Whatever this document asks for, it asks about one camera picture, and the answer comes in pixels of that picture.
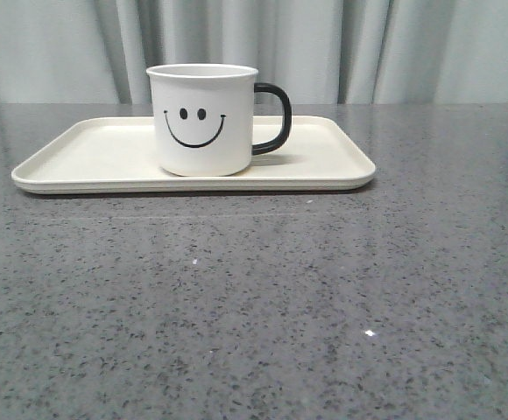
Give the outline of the white smiley mug black handle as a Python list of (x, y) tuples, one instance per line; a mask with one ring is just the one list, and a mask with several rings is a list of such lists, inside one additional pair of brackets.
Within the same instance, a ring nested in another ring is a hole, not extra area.
[[(258, 70), (229, 64), (169, 64), (147, 68), (155, 136), (162, 169), (179, 176), (227, 176), (250, 165), (253, 157), (273, 152), (290, 135), (289, 96), (257, 80)], [(254, 99), (276, 96), (282, 107), (279, 133), (253, 142)]]

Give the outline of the cream rectangular plastic tray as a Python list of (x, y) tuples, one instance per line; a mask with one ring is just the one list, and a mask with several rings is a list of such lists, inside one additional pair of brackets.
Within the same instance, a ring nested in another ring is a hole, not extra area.
[(76, 123), (18, 165), (11, 178), (38, 194), (351, 190), (375, 164), (332, 120), (296, 115), (286, 144), (226, 177), (178, 177), (160, 168), (153, 119), (102, 117)]

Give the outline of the pale grey-green curtain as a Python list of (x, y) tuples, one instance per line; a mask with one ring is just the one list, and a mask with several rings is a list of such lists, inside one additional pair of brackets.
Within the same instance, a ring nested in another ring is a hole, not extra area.
[(188, 62), (296, 104), (508, 103), (508, 1), (0, 1), (1, 103), (147, 103)]

